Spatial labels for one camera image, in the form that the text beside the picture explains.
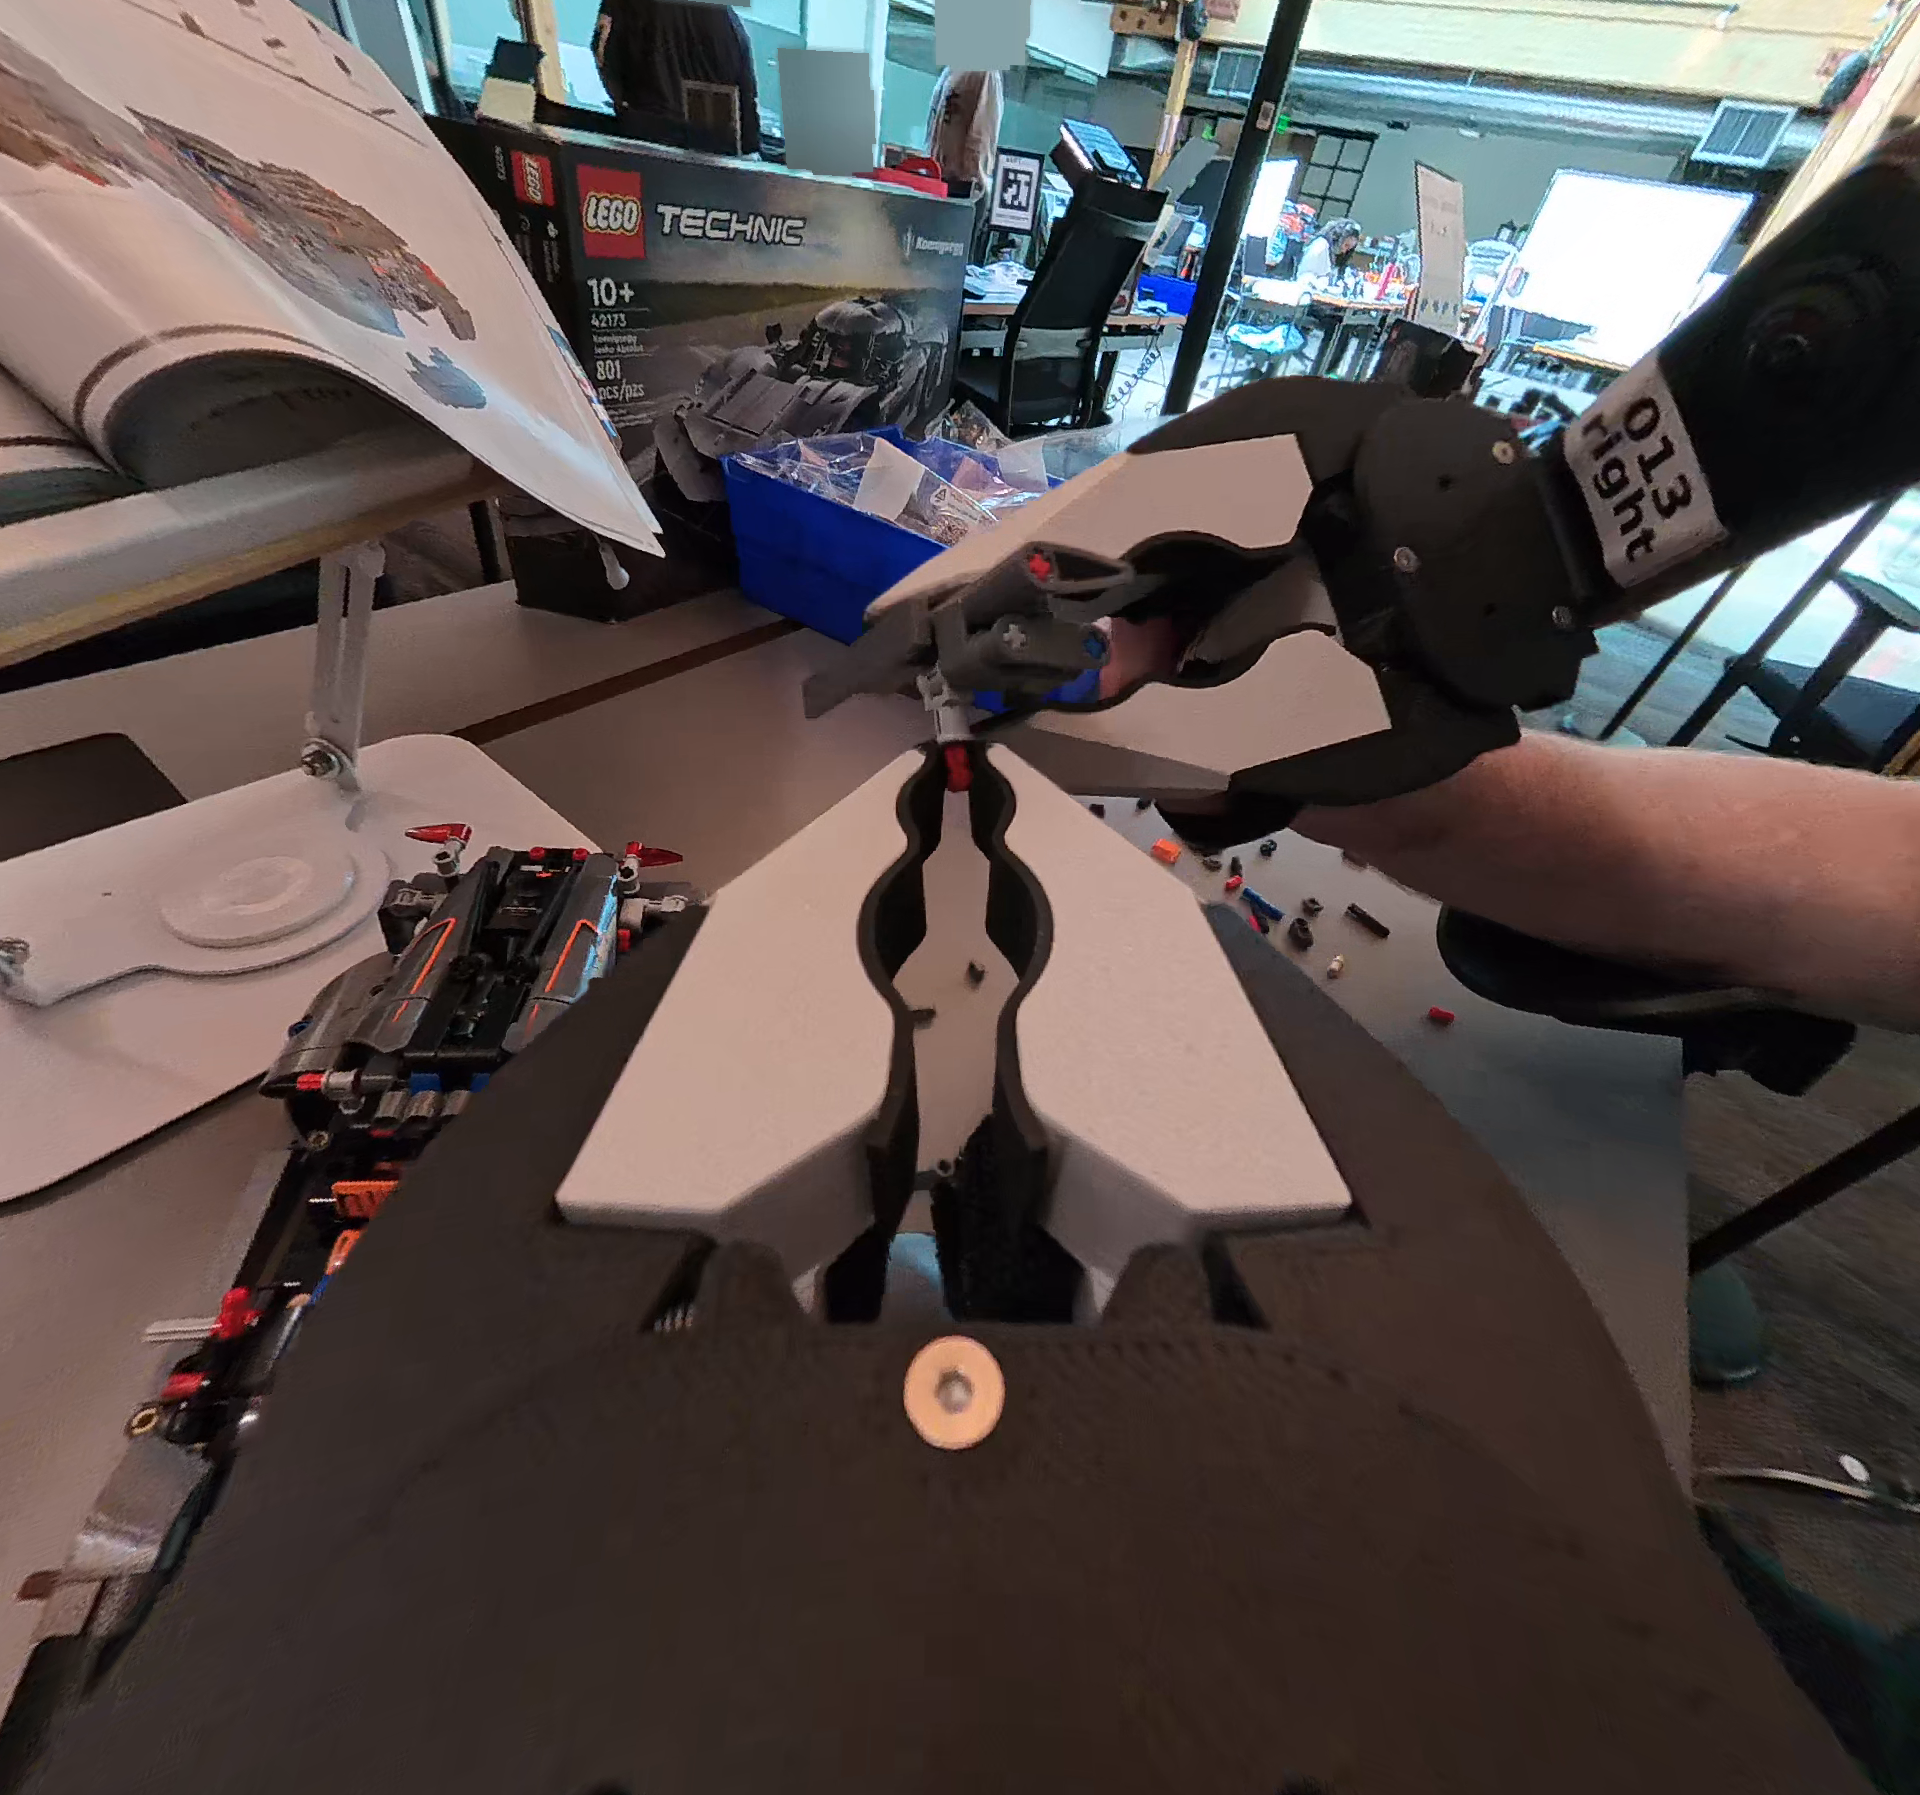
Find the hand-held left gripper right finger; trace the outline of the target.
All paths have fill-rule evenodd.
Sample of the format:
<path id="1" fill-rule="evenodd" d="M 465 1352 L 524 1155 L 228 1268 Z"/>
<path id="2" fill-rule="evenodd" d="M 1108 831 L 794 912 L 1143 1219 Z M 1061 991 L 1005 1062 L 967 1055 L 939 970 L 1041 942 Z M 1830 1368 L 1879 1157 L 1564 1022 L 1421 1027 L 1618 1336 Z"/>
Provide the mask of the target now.
<path id="1" fill-rule="evenodd" d="M 1347 1219 L 1185 884 L 1013 748 L 974 758 L 974 840 L 1013 995 L 967 1139 L 967 1315 L 1075 1315 L 1137 1247 Z"/>

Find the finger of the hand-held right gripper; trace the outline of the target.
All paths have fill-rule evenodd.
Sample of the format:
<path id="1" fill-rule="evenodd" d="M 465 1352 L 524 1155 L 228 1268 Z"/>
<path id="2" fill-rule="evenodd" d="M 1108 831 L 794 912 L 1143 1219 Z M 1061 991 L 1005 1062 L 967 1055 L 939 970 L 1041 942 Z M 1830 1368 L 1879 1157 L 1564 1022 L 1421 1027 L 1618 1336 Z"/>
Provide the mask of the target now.
<path id="1" fill-rule="evenodd" d="M 1295 441 L 1229 441 L 1185 448 L 1120 448 L 1066 485 L 1017 505 L 996 529 L 933 550 L 885 593 L 868 602 L 861 634 L 806 676 L 806 715 L 831 715 L 849 695 L 903 695 L 916 614 L 1034 539 L 1120 558 L 1137 582 L 1116 606 L 1137 606 L 1185 574 L 1206 574 L 1206 550 L 1276 558 L 1310 518 L 1310 458 Z M 1194 544 L 1202 565 L 1143 565 L 1159 544 Z"/>
<path id="2" fill-rule="evenodd" d="M 1137 683 L 1120 705 L 1091 695 L 1084 711 L 1041 705 L 974 734 L 1080 801 L 1217 801 L 1248 770 L 1385 727 L 1381 672 L 1329 630 L 1291 630 L 1217 683 Z"/>

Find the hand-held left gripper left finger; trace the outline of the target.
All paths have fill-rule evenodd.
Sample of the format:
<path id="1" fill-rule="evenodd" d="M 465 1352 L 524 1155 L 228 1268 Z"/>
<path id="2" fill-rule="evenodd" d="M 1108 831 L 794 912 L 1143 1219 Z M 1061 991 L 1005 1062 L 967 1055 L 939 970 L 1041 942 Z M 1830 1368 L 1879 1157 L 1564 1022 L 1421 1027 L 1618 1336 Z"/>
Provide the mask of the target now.
<path id="1" fill-rule="evenodd" d="M 816 1275 L 877 1320 L 916 1184 L 925 856 L 946 762 L 925 743 L 730 878 L 698 917 L 574 1166 L 567 1228 L 698 1234 Z"/>

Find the small lego beam assembly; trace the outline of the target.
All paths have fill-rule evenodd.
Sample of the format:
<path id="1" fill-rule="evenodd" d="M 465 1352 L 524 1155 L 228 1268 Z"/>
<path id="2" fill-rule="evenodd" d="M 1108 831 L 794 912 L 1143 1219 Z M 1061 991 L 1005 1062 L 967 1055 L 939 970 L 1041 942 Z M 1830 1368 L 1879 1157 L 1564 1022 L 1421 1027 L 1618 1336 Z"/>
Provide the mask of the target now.
<path id="1" fill-rule="evenodd" d="M 1098 695 L 1108 666 L 1102 617 L 1131 589 L 1137 574 L 1120 558 L 1034 539 L 916 614 L 912 683 L 930 711 L 946 795 L 974 785 L 982 715 Z"/>

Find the person's right forearm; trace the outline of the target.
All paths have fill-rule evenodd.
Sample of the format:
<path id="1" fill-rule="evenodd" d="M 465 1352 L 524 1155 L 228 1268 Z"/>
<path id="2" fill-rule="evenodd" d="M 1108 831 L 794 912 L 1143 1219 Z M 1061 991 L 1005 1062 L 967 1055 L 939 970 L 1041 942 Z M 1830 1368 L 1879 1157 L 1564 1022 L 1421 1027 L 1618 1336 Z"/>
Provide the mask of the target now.
<path id="1" fill-rule="evenodd" d="M 1920 785 L 1897 773 L 1525 734 L 1295 831 L 1577 952 L 1920 1027 Z"/>

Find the scattered loose lego pieces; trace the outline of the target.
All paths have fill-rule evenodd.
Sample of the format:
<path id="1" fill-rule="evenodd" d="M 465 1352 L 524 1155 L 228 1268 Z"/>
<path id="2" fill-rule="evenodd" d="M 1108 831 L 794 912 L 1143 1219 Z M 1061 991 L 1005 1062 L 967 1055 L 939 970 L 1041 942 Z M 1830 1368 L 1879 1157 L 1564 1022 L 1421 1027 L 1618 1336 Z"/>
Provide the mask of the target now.
<path id="1" fill-rule="evenodd" d="M 1259 834 L 1206 853 L 1171 831 L 1131 834 L 1137 853 L 1223 907 L 1265 952 L 1304 964 L 1381 1039 L 1452 1039 L 1471 995 L 1441 964 L 1441 907 L 1389 878 L 1304 834 Z"/>

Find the grey and black lego car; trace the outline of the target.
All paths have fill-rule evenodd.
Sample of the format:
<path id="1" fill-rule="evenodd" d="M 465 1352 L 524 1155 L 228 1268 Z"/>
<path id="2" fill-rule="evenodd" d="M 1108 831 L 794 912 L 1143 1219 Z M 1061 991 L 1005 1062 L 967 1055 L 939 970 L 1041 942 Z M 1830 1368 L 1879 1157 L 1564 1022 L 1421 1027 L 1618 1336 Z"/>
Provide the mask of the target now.
<path id="1" fill-rule="evenodd" d="M 206 1326 L 163 1343 L 168 1374 L 134 1404 L 127 1443 L 187 1452 L 194 1476 L 244 1450 L 288 1343 L 422 1155 L 628 942 L 698 907 L 684 884 L 656 884 L 676 853 L 491 844 L 447 869 L 460 831 L 432 834 L 437 869 L 390 884 L 375 907 L 383 947 L 342 964 L 265 1070 L 274 1139 L 254 1196 L 219 1196 L 239 1219 L 212 1242 L 239 1242 L 231 1278 Z"/>

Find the lego instruction booklet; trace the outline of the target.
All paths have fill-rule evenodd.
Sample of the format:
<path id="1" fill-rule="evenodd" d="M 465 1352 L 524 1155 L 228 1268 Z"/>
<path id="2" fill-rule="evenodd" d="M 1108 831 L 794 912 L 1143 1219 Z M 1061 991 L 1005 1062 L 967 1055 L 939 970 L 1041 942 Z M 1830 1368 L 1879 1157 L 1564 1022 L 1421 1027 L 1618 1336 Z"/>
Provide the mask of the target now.
<path id="1" fill-rule="evenodd" d="M 661 550 L 488 200 L 295 0 L 0 0 L 0 328 L 134 485 L 432 441 Z"/>

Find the person's right hand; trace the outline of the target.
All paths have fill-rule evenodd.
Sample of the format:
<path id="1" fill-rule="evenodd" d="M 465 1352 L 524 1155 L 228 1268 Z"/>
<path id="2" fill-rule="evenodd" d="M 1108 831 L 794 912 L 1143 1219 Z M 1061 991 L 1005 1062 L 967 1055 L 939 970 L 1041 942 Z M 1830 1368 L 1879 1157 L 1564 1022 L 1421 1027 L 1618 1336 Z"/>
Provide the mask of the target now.
<path id="1" fill-rule="evenodd" d="M 1098 666 L 1098 705 L 1120 705 L 1137 683 L 1185 683 L 1185 643 L 1202 617 L 1154 614 L 1154 617 L 1098 617 L 1108 662 Z"/>

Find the black office chair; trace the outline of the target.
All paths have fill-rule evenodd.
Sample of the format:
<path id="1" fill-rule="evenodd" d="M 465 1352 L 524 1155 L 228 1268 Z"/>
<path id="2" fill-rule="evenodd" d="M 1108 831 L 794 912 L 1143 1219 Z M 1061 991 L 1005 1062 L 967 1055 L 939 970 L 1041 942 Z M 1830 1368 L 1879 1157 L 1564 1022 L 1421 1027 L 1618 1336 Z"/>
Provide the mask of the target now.
<path id="1" fill-rule="evenodd" d="M 1171 192 L 1137 181 L 1108 125 L 1061 123 L 1051 160 L 1066 181 L 1066 213 L 999 338 L 996 429 L 1005 441 L 1098 418 L 1102 326 L 1171 219 Z"/>

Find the clear plastic parts bags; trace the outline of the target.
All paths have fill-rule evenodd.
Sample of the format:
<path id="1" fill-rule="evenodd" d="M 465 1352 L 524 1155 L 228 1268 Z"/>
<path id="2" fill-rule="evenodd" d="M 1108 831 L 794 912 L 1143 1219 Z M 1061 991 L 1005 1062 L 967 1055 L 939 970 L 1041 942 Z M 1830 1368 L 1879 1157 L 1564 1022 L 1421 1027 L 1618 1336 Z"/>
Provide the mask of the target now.
<path id="1" fill-rule="evenodd" d="M 808 529 L 828 518 L 877 518 L 900 534 L 967 539 L 1159 429 L 1159 413 L 1120 413 L 1084 430 L 1041 429 L 1034 441 L 1005 441 L 982 407 L 961 405 L 933 413 L 925 441 L 785 441 L 752 458 L 724 458 L 730 534 L 773 522 Z"/>

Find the white board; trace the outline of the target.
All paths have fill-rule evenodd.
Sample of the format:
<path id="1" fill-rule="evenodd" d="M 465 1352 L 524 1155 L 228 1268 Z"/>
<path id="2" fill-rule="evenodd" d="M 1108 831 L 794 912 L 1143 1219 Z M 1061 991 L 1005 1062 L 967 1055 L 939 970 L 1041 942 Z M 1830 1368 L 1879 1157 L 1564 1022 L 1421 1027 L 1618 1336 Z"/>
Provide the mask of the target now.
<path id="1" fill-rule="evenodd" d="M 1569 326 L 1564 341 L 1632 368 L 1705 295 L 1754 192 L 1559 166 L 1499 284 L 1499 305 Z"/>

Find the blue plastic bin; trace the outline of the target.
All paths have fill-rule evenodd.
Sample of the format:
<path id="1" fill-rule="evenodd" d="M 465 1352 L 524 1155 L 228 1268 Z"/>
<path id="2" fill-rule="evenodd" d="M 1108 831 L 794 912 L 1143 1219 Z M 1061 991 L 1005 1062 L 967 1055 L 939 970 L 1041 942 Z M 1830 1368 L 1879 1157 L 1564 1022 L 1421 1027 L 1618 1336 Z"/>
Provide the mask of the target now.
<path id="1" fill-rule="evenodd" d="M 868 602 L 946 544 L 952 539 L 900 534 L 877 518 L 828 518 L 808 529 L 773 522 L 773 529 L 730 534 L 739 589 L 755 606 L 831 643 L 849 643 L 861 630 Z"/>

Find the black pole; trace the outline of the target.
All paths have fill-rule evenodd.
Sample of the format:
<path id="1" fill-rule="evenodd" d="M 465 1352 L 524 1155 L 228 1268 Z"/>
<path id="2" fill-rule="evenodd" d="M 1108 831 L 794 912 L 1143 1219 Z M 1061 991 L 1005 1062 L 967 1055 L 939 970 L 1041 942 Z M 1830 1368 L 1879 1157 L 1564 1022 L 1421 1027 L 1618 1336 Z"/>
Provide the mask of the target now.
<path id="1" fill-rule="evenodd" d="M 1161 382 L 1161 413 L 1185 413 L 1202 368 L 1206 368 L 1206 341 L 1211 341 L 1211 328 L 1223 320 L 1223 290 L 1234 277 L 1243 220 L 1248 220 L 1248 207 L 1251 207 L 1259 160 L 1271 148 L 1271 125 L 1276 125 L 1276 111 L 1281 111 L 1291 64 L 1304 56 L 1310 7 L 1316 0 L 1276 0 L 1276 10 L 1271 10 L 1265 46 L 1259 46 L 1259 70 L 1251 70 L 1251 98 L 1248 98 L 1248 114 L 1243 114 L 1243 138 L 1234 138 L 1234 155 L 1229 155 L 1229 172 L 1223 172 L 1223 192 L 1217 192 L 1217 219 L 1211 219 L 1211 234 L 1206 234 L 1194 305 L 1185 305 L 1185 326 L 1183 326 L 1183 341 L 1173 341 L 1173 368 L 1171 368 L 1171 382 Z"/>

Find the dark green round base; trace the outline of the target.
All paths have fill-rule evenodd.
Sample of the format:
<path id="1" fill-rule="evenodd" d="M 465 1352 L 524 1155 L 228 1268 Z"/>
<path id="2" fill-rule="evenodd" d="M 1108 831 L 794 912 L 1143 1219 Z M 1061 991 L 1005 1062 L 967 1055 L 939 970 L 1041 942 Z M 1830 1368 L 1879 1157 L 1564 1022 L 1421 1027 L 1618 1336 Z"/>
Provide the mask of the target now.
<path id="1" fill-rule="evenodd" d="M 1687 1356 L 1696 1392 L 1754 1387 L 1764 1374 L 1764 1310 L 1740 1264 L 1687 1278 Z"/>

